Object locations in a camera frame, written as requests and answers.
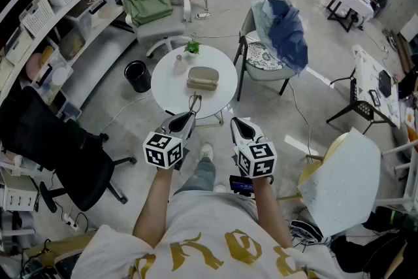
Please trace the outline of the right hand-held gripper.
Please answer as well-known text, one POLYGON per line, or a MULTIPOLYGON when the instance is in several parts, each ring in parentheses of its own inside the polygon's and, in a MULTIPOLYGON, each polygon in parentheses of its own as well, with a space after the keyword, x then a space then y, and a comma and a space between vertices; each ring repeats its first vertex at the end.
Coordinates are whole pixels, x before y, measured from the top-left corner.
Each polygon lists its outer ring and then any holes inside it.
POLYGON ((244 118, 233 117, 230 122, 234 143, 235 163, 248 178, 274 174, 277 152, 271 141, 256 142, 264 136, 261 128, 244 118))

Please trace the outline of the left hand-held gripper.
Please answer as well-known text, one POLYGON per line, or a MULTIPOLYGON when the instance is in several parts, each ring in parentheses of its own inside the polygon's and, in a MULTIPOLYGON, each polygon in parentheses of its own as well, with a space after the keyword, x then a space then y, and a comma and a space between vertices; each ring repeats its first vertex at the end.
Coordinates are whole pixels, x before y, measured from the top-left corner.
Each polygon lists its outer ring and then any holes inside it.
POLYGON ((166 134, 149 132, 143 142, 146 163, 158 169, 179 171, 189 152, 185 147, 195 128, 195 113, 173 114, 161 124, 160 128, 166 134))

